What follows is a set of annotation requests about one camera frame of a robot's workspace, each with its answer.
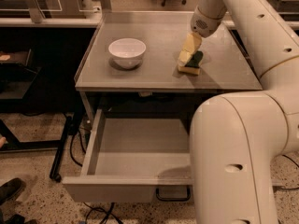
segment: caster wheel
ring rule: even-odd
[[[62,180],[62,177],[61,177],[60,175],[57,174],[57,175],[54,177],[54,180],[56,181],[56,183],[60,183],[61,180]]]

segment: table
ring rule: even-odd
[[[109,118],[109,111],[93,107],[89,94],[262,89],[224,25],[203,41],[199,76],[177,71],[191,17],[190,12],[104,16],[76,76],[76,89],[93,126],[80,176],[63,180],[76,202],[172,202],[192,197],[189,136],[181,119]],[[116,67],[107,51],[111,42],[124,37],[138,38],[147,46],[143,63],[130,71]]]

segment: gray tabletop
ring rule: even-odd
[[[77,90],[260,90],[259,81],[223,24],[214,35],[203,39],[200,75],[177,70],[178,55],[191,31],[191,17],[191,12],[107,13],[79,74]],[[133,70],[117,67],[107,49],[114,40],[126,37],[140,39],[147,46],[142,64]]]

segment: black tripod leg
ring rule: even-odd
[[[61,140],[59,141],[60,144],[57,148],[56,151],[56,155],[55,155],[55,159],[52,165],[52,168],[50,170],[50,179],[55,180],[56,182],[60,182],[62,180],[61,176],[59,175],[58,171],[59,171],[59,167],[60,167],[60,162],[64,153],[64,145],[67,139],[67,135],[68,135],[68,130],[69,127],[71,125],[72,119],[70,117],[66,118],[66,122],[64,124],[64,130],[63,130],[63,134],[61,137]]]

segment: terrazzo floor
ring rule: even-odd
[[[193,11],[198,0],[187,0],[183,6],[180,0],[111,0],[114,10],[188,10]],[[23,142],[36,140],[59,139],[64,126],[64,114],[42,114],[28,117],[23,114],[0,114],[8,128]],[[62,177],[79,175],[80,167],[70,158],[71,137],[66,142],[63,160],[60,167]],[[74,156],[83,162],[79,138],[74,140]],[[26,184],[25,190],[16,200],[10,200],[1,206],[5,219],[13,214],[20,214],[26,220],[36,219],[45,224],[79,224],[83,223],[90,212],[84,203],[75,203],[62,183],[49,178],[55,150],[0,153],[0,184],[13,177],[20,177]],[[299,163],[299,153],[289,154]],[[285,157],[277,157],[271,165],[273,179],[279,180],[286,188],[299,186],[299,169]],[[283,224],[299,223],[299,190],[276,192],[278,216]],[[110,203],[92,203],[106,210]],[[191,224],[195,221],[195,210],[192,203],[116,203],[113,214],[126,224]],[[105,215],[92,212],[88,223],[99,223]],[[108,223],[117,223],[111,218]]]

